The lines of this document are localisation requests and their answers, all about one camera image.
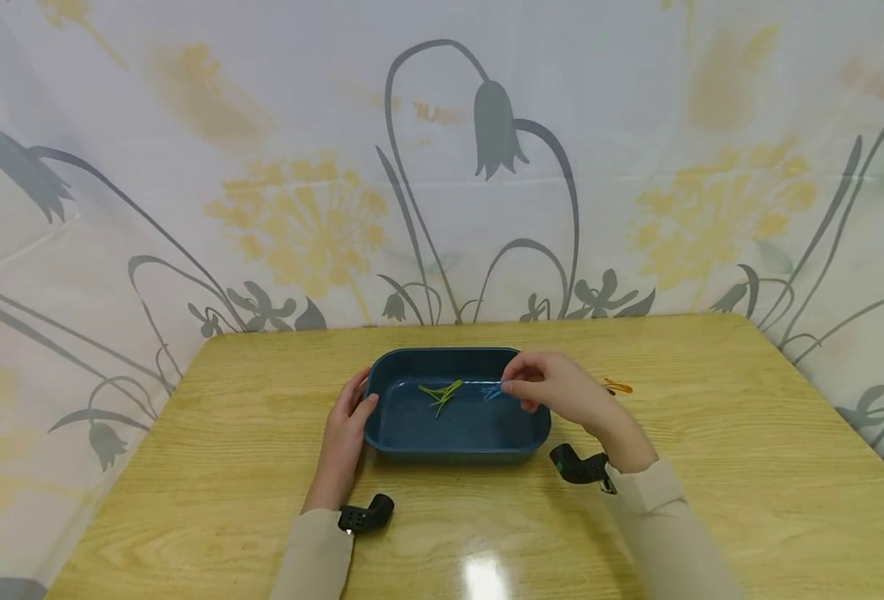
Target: person's left hand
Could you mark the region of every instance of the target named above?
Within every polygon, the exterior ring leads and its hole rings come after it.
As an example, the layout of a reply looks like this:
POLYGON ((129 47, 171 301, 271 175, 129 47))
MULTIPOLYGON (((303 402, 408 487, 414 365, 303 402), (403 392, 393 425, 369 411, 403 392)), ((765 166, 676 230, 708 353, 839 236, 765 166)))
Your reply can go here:
POLYGON ((364 444, 365 422, 376 410, 378 395, 362 400, 371 367, 355 373, 342 387, 324 426, 322 451, 315 468, 315 479, 308 489, 302 513, 312 509, 337 511, 348 500, 355 484, 355 467, 364 444))

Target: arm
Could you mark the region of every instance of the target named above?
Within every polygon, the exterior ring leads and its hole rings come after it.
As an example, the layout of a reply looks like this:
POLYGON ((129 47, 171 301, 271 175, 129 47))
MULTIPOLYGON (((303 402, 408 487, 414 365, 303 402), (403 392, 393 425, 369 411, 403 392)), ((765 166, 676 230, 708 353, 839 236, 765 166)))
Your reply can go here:
POLYGON ((502 390, 530 412, 538 404, 598 438, 616 494, 603 494, 651 600, 732 600, 737 582, 642 426, 591 375, 560 354, 518 354, 502 390))
POLYGON ((658 459, 632 415, 604 398, 604 425, 589 425, 608 455, 616 494, 603 502, 625 539, 651 600, 732 600, 738 583, 688 506, 670 463, 658 459))
POLYGON ((315 478, 292 523, 270 600, 338 600, 352 562, 353 538, 339 529, 339 509, 355 483, 365 422, 378 396, 361 400, 368 368, 342 387, 328 414, 315 478))

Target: hand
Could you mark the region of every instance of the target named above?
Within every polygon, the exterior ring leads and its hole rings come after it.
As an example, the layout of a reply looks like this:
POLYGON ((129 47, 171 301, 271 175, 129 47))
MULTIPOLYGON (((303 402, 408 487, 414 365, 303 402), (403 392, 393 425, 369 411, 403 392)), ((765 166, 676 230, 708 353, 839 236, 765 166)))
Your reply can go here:
POLYGON ((641 473, 658 455, 636 419, 567 356, 522 352, 505 367, 503 392, 530 413, 548 406, 557 416, 582 425, 601 443, 621 473, 641 473))
POLYGON ((355 485, 355 467, 365 442, 365 422, 378 404, 373 393, 362 400, 365 381, 372 369, 365 367, 349 379, 335 400, 324 426, 322 451, 315 467, 315 479, 308 489, 302 513, 312 509, 339 510, 355 485))
POLYGON ((505 367, 502 391, 522 400, 522 408, 530 413, 544 404, 588 433, 599 428, 613 403, 592 375, 563 354, 519 353, 505 367))

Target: blue object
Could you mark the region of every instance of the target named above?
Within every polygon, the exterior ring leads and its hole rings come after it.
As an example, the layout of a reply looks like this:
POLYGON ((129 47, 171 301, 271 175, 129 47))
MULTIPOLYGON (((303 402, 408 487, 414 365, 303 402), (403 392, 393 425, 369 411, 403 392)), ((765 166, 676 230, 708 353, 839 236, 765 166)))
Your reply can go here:
POLYGON ((510 347, 400 348, 372 365, 365 394, 379 396, 365 426, 365 441, 379 453, 406 462, 519 463, 548 438, 551 415, 534 415, 518 400, 495 394, 510 347), (435 398, 418 390, 462 385, 437 411, 435 398))

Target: orange object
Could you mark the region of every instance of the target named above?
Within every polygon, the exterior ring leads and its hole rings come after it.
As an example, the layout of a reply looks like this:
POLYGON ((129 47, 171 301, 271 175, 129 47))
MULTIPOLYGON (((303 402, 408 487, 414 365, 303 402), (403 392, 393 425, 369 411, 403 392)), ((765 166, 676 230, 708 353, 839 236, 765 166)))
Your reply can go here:
POLYGON ((625 385, 624 383, 616 383, 616 382, 612 381, 611 379, 608 379, 607 377, 605 377, 605 389, 612 396, 614 396, 614 394, 616 394, 616 391, 623 392, 623 393, 631 393, 632 392, 632 386, 625 385))

